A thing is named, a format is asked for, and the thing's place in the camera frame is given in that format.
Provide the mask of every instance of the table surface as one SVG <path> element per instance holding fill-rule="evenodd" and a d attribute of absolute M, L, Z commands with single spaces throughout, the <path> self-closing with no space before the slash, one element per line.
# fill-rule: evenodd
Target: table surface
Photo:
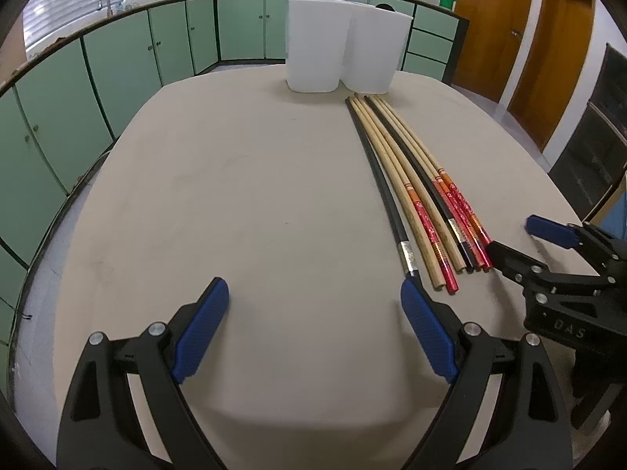
<path fill-rule="evenodd" d="M 89 194 L 65 264 L 54 332 L 59 408 L 88 335 L 135 336 L 197 300 L 214 276 L 231 307 L 182 391 L 231 470 L 397 470 L 447 385 L 399 304 L 396 245 L 343 86 L 299 94 L 285 67 L 198 76 L 137 113 Z M 490 236 L 590 273 L 574 252 L 524 231 L 536 213 L 579 222 L 549 177 L 479 107 L 449 86 L 397 72 L 388 101 L 453 177 Z M 431 290 L 492 335 L 524 333 L 521 288 L 498 271 Z M 567 401 L 573 355 L 547 348 Z M 153 452 L 167 459 L 132 388 Z M 498 379 L 466 445 L 485 433 Z"/>

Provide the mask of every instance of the chrome faucet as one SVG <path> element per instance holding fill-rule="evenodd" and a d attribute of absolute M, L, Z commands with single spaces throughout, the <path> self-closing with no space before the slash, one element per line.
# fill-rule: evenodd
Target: chrome faucet
<path fill-rule="evenodd" d="M 102 0 L 99 0 L 98 9 L 96 10 L 102 10 Z M 114 12 L 111 10 L 111 0 L 107 0 L 107 17 L 111 17 L 112 15 L 114 15 Z"/>

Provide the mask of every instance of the blue gripper pad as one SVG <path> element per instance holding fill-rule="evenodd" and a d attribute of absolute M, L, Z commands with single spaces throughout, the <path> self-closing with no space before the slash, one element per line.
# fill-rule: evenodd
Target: blue gripper pad
<path fill-rule="evenodd" d="M 564 249 L 576 248 L 579 238 L 575 230 L 539 215 L 530 215 L 525 222 L 525 230 L 530 235 L 551 242 Z"/>
<path fill-rule="evenodd" d="M 198 369 L 228 305 L 229 287 L 222 279 L 205 297 L 176 345 L 171 373 L 179 385 Z"/>
<path fill-rule="evenodd" d="M 402 305 L 405 316 L 410 321 L 433 371 L 437 375 L 444 376 L 448 383 L 453 383 L 458 373 L 455 365 L 453 342 L 429 304 L 408 279 L 403 281 L 400 288 L 400 305 Z"/>

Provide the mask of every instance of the bolt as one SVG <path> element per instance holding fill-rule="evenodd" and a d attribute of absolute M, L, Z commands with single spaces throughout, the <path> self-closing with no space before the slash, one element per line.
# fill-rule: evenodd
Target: bolt
<path fill-rule="evenodd" d="M 540 344 L 540 338 L 533 332 L 529 332 L 529 334 L 525 336 L 525 341 L 532 347 L 537 347 L 537 345 Z"/>
<path fill-rule="evenodd" d="M 161 336 L 165 332 L 165 325 L 161 322 L 153 323 L 148 327 L 148 334 L 151 336 Z"/>
<path fill-rule="evenodd" d="M 481 327 L 479 327 L 476 323 L 466 323 L 466 325 L 464 325 L 464 332 L 466 332 L 469 336 L 478 336 L 481 334 Z"/>
<path fill-rule="evenodd" d="M 99 345 L 104 338 L 105 335 L 102 332 L 94 332 L 89 336 L 89 344 L 93 346 Z"/>

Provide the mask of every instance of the tiled floor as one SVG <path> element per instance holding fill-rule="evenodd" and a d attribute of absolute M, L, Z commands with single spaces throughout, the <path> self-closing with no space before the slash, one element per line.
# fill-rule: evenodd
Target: tiled floor
<path fill-rule="evenodd" d="M 542 167 L 542 169 L 548 173 L 551 169 L 549 163 L 544 158 L 544 155 L 538 150 L 534 140 L 529 137 L 529 134 L 520 126 L 516 119 L 507 112 L 505 106 L 501 106 L 496 102 L 490 101 L 481 95 L 466 90 L 460 86 L 453 86 L 459 93 L 465 95 L 468 99 L 474 102 L 477 106 L 483 109 L 489 114 L 494 121 L 496 121 L 504 130 L 512 136 L 518 143 L 527 150 L 527 153 Z"/>
<path fill-rule="evenodd" d="M 225 65 L 213 72 L 254 66 Z M 493 117 L 548 171 L 549 164 L 534 142 L 502 106 L 463 88 L 457 90 Z M 83 188 L 43 254 L 24 308 L 24 313 L 33 318 L 21 323 L 18 334 L 14 367 L 16 414 L 33 441 L 53 463 L 56 460 L 56 437 L 61 416 L 53 389 L 54 313 L 74 226 L 95 179 L 96 175 Z"/>

